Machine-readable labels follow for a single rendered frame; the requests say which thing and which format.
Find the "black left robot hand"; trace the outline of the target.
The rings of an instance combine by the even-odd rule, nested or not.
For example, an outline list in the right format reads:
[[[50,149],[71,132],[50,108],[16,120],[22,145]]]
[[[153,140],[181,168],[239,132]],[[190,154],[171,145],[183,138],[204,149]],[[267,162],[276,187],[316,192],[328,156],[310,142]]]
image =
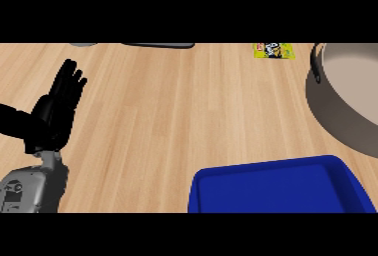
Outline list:
[[[65,147],[86,83],[77,62],[66,59],[32,111],[26,113],[0,104],[0,134],[23,140],[26,154],[57,152]]]

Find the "blue tray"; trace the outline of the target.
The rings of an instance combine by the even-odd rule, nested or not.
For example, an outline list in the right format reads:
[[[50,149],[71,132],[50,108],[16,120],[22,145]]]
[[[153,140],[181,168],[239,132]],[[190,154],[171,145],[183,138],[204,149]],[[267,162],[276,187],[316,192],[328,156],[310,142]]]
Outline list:
[[[190,213],[373,213],[362,184],[334,155],[212,167],[193,176]]]

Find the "grey metal pot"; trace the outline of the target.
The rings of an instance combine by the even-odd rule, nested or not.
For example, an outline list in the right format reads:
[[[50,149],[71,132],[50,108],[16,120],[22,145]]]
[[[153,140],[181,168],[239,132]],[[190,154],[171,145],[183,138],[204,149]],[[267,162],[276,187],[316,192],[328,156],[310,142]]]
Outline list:
[[[378,158],[378,43],[317,46],[306,79],[311,114],[345,146]]]

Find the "dark grey flat appliance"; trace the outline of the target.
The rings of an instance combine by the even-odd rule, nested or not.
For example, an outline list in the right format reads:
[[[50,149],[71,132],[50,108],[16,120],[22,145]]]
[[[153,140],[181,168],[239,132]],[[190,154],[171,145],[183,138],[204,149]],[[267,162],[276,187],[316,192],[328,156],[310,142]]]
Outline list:
[[[190,49],[195,43],[121,43],[128,46],[168,48],[168,49]]]

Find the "yellow snack packet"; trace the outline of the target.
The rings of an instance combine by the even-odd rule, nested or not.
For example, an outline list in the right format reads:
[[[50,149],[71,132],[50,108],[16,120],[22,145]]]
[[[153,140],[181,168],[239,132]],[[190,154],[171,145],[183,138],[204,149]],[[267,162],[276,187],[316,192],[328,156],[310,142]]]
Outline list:
[[[289,43],[254,43],[254,57],[267,59],[294,59],[295,53]]]

